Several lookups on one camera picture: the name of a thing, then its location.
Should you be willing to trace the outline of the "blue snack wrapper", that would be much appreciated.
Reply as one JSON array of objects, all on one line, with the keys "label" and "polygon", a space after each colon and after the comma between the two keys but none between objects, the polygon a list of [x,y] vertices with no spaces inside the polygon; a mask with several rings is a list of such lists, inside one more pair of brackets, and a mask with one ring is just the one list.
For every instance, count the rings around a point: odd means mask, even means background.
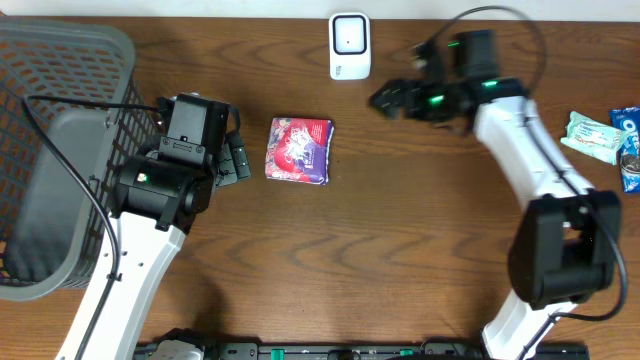
[{"label": "blue snack wrapper", "polygon": [[614,109],[609,112],[615,128],[629,133],[619,152],[623,192],[639,192],[639,107]]}]

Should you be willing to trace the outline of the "light teal snack packet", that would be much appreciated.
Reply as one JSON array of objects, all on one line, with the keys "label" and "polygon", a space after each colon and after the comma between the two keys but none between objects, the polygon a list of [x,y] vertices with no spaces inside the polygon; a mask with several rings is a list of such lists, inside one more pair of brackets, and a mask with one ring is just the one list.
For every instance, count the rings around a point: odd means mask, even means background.
[{"label": "light teal snack packet", "polygon": [[585,155],[616,165],[618,151],[630,134],[630,131],[617,129],[572,111],[566,136],[560,142]]}]

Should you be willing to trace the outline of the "red purple snack bag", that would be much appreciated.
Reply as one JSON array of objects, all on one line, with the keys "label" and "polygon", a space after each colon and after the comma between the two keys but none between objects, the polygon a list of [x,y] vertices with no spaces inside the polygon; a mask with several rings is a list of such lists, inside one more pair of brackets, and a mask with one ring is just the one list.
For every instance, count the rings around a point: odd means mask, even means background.
[{"label": "red purple snack bag", "polygon": [[329,119],[273,118],[265,157],[266,177],[326,185],[334,130]]}]

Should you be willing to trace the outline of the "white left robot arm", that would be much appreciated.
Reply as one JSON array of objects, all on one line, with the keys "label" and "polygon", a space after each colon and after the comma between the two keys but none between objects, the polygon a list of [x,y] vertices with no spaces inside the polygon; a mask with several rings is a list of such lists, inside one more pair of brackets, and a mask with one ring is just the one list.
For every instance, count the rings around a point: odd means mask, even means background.
[{"label": "white left robot arm", "polygon": [[164,133],[117,166],[105,234],[60,359],[130,359],[158,286],[218,186],[250,175],[230,104],[161,98]]}]

